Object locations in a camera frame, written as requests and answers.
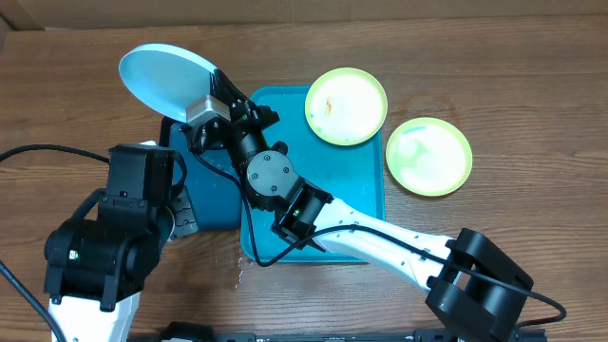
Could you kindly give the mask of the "light blue plate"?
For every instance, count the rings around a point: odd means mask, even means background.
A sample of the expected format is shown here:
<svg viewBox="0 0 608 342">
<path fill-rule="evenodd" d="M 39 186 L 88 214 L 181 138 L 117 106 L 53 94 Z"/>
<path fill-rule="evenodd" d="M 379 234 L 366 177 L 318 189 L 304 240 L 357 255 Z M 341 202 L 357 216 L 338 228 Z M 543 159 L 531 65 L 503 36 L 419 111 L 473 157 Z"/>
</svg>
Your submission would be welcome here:
<svg viewBox="0 0 608 342">
<path fill-rule="evenodd" d="M 212 93 L 217 67 L 198 54 L 167 44 L 144 44 L 119 63 L 126 88 L 154 111 L 184 123 L 187 107 Z"/>
</svg>

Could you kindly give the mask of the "yellow plate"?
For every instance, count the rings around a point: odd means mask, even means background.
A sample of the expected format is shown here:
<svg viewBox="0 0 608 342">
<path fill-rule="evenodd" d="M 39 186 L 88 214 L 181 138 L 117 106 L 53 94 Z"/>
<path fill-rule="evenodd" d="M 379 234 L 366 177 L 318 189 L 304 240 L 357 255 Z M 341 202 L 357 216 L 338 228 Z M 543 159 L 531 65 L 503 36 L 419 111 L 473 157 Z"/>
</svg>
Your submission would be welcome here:
<svg viewBox="0 0 608 342">
<path fill-rule="evenodd" d="M 400 124 L 386 147 L 390 174 L 405 189 L 424 197 L 458 190 L 473 166 L 465 135 L 446 121 L 420 117 Z"/>
<path fill-rule="evenodd" d="M 372 138 L 388 113 L 387 94 L 367 71 L 341 67 L 319 76 L 305 99 L 305 118 L 327 143 L 351 146 Z"/>
</svg>

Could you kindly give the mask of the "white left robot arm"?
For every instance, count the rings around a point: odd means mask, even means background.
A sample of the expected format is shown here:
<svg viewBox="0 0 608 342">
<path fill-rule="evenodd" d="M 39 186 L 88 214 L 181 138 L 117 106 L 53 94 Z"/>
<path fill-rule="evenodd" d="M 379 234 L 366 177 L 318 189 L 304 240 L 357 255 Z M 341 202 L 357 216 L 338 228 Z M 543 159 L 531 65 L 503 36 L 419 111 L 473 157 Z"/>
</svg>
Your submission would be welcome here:
<svg viewBox="0 0 608 342">
<path fill-rule="evenodd" d="M 173 179 L 180 168 L 181 179 Z M 181 154 L 149 144 L 109 150 L 105 188 L 47 238 L 44 290 L 54 341 L 125 341 L 144 282 L 173 235 L 171 204 L 187 175 Z"/>
</svg>

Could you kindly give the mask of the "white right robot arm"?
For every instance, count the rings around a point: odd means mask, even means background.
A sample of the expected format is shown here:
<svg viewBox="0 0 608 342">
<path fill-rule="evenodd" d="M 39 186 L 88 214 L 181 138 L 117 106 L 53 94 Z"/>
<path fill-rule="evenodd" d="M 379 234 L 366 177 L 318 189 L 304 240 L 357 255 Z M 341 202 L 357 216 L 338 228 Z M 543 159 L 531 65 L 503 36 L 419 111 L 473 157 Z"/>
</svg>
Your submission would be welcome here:
<svg viewBox="0 0 608 342">
<path fill-rule="evenodd" d="M 311 246 L 356 257 L 422 289 L 426 304 L 464 341 L 506 341 L 531 295 L 531 277 L 481 233 L 451 238 L 415 232 L 363 214 L 299 176 L 284 142 L 267 144 L 276 112 L 257 105 L 218 68 L 204 70 L 184 129 L 197 160 L 218 144 L 236 171 L 230 180 L 246 213 L 274 214 L 272 230 L 288 250 Z"/>
</svg>

